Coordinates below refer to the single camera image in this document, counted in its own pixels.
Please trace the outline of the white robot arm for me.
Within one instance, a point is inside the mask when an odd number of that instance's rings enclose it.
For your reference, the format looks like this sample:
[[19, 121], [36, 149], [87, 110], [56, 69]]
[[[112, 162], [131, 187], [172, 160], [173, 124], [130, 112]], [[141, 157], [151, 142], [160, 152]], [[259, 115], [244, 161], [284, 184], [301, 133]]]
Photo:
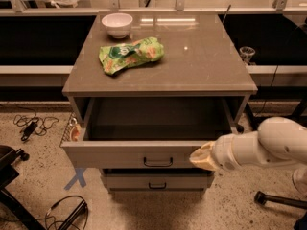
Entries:
[[246, 165], [297, 168], [307, 164], [307, 128], [287, 118], [268, 118], [256, 131], [222, 135], [203, 144], [191, 153], [190, 162], [210, 171]]

